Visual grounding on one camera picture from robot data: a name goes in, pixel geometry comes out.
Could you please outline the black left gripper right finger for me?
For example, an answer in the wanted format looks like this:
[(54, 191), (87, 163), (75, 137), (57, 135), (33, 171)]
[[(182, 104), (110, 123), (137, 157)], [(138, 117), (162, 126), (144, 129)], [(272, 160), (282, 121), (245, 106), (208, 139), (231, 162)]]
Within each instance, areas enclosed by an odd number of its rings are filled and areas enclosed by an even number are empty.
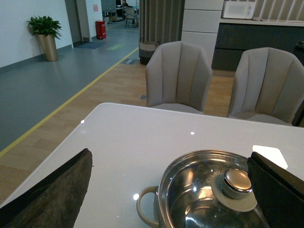
[(271, 228), (304, 226), (304, 181), (257, 152), (247, 161), (253, 192)]

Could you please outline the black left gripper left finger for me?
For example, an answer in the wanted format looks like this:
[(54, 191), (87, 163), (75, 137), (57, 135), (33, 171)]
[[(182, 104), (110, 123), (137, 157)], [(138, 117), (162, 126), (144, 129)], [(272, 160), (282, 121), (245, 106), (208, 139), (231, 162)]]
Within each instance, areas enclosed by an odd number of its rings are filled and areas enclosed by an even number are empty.
[(83, 149), (0, 209), (2, 228), (72, 228), (87, 193), (92, 153)]

